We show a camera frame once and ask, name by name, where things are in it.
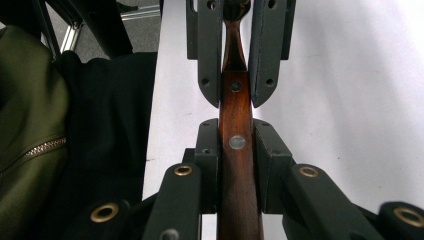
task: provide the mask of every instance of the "wood grain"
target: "wood grain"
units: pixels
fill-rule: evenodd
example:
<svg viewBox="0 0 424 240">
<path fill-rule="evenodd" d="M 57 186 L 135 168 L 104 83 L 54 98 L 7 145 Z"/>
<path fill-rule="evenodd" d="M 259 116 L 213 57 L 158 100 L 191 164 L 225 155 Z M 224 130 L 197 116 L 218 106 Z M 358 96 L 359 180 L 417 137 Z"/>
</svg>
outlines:
<svg viewBox="0 0 424 240">
<path fill-rule="evenodd" d="M 255 178 L 249 73 L 240 39 L 240 21 L 249 10 L 250 2 L 239 2 L 248 2 L 249 6 L 237 5 L 237 1 L 233 1 L 232 5 L 224 4 L 227 39 L 219 116 L 222 143 L 219 240 L 263 239 Z M 234 136 L 244 139 L 243 147 L 234 148 L 230 145 Z"/>
</svg>

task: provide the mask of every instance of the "dark gray clamp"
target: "dark gray clamp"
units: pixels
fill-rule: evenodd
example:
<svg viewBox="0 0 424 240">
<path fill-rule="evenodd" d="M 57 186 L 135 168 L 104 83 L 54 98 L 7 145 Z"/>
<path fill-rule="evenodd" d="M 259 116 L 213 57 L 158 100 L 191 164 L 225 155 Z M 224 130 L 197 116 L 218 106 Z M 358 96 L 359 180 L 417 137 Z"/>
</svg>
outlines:
<svg viewBox="0 0 424 240">
<path fill-rule="evenodd" d="M 225 0 L 186 0 L 187 58 L 198 60 L 198 83 L 205 98 L 219 105 L 222 9 Z M 266 102 L 277 87 L 280 60 L 287 60 L 296 0 L 255 1 L 249 72 L 253 106 Z"/>
<path fill-rule="evenodd" d="M 187 58 L 198 61 L 198 83 L 205 98 L 219 105 L 224 0 L 186 0 Z"/>
<path fill-rule="evenodd" d="M 296 0 L 255 1 L 250 42 L 250 91 L 255 108 L 271 97 L 280 60 L 288 60 Z"/>
</svg>

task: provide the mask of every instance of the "white table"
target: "white table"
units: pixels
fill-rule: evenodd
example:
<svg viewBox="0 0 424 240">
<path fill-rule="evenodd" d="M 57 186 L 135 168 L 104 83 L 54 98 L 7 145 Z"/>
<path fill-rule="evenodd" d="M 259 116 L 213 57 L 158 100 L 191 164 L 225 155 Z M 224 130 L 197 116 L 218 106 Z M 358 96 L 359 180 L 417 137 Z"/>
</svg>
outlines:
<svg viewBox="0 0 424 240">
<path fill-rule="evenodd" d="M 421 0 L 298 0 L 290 59 L 254 111 L 298 163 L 325 170 L 373 212 L 394 200 L 424 208 L 423 12 Z M 245 51 L 250 17 L 242 22 Z M 195 146 L 198 125 L 218 117 L 196 78 L 197 62 L 186 59 L 185 1 L 166 1 L 144 198 Z M 215 239 L 214 219 L 204 217 L 203 239 Z M 264 227 L 265 239 L 282 239 L 281 216 L 266 216 Z"/>
</svg>

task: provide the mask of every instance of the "metal bracket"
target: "metal bracket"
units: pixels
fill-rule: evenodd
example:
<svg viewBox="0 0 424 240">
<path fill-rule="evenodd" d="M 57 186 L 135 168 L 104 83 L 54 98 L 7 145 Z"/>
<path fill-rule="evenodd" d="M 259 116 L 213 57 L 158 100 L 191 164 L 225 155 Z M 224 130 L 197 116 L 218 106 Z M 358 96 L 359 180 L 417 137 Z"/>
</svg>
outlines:
<svg viewBox="0 0 424 240">
<path fill-rule="evenodd" d="M 205 98 L 219 106 L 224 0 L 186 0 L 187 58 L 198 60 L 198 84 Z"/>
<path fill-rule="evenodd" d="M 219 192 L 220 141 L 218 119 L 204 121 L 199 126 L 195 163 L 202 170 L 202 213 L 216 213 Z"/>
<path fill-rule="evenodd" d="M 200 186 L 195 164 L 168 168 L 142 239 L 200 239 Z"/>
<path fill-rule="evenodd" d="M 287 60 L 296 0 L 255 1 L 250 42 L 250 91 L 255 108 L 265 103 L 278 83 L 280 60 Z"/>
<path fill-rule="evenodd" d="M 262 211 L 283 214 L 283 180 L 295 164 L 292 154 L 271 124 L 254 119 Z"/>
<path fill-rule="evenodd" d="M 383 239 L 323 170 L 297 164 L 285 185 L 315 239 Z"/>
</svg>

